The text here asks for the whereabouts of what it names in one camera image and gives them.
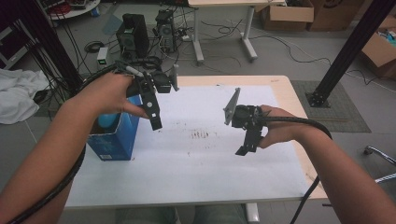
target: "person's left hand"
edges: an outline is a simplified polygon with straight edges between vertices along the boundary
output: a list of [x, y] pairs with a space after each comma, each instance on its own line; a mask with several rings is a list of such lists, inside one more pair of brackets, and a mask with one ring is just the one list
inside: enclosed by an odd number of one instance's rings
[[100, 114], [127, 112], [138, 117], [147, 118], [143, 108], [131, 104], [126, 98], [126, 90], [132, 85], [134, 78], [122, 74], [107, 73], [87, 87], [74, 98], [81, 106]]

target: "pants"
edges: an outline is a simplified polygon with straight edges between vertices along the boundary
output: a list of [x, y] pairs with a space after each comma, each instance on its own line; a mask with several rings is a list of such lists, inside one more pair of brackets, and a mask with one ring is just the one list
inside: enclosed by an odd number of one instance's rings
[[[175, 224], [174, 207], [148, 207], [118, 209], [116, 223], [120, 224]], [[247, 224], [241, 204], [198, 205], [192, 224]]]

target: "desk leg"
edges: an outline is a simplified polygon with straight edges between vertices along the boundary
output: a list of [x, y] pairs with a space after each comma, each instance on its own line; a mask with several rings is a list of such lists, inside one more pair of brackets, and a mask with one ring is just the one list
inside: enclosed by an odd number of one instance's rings
[[253, 62], [255, 59], [257, 59], [256, 51], [254, 51], [254, 48], [253, 48], [253, 46], [251, 46], [250, 40], [248, 39], [248, 34], [250, 32], [250, 27], [251, 27], [251, 21], [253, 20], [253, 14], [254, 14], [254, 7], [249, 7], [248, 12], [247, 12], [247, 25], [245, 27], [245, 32], [241, 33], [242, 42], [244, 43], [245, 47], [247, 48], [247, 52], [249, 54], [251, 62]]
[[201, 50], [201, 44], [198, 39], [198, 8], [194, 9], [194, 35], [192, 36], [192, 44], [194, 45], [195, 56], [198, 63], [204, 62], [204, 54]]

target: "person's right arm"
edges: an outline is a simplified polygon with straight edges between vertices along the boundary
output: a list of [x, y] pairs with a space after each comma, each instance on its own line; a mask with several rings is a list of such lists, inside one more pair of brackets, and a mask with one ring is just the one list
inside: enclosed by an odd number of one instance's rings
[[[269, 116], [272, 117], [293, 117], [268, 105], [262, 105], [262, 110], [271, 111]], [[270, 122], [260, 147], [289, 140], [296, 140], [305, 149], [342, 223], [395, 222], [395, 203], [321, 130], [299, 123]]]

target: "blue box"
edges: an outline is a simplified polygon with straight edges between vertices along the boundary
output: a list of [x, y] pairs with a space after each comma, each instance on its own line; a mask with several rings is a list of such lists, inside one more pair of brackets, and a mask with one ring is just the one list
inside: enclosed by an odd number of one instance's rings
[[[128, 98], [134, 105], [141, 105], [138, 95]], [[118, 116], [117, 127], [110, 133], [98, 125], [93, 125], [88, 137], [88, 145], [102, 161], [129, 161], [134, 148], [139, 117], [128, 113]]]

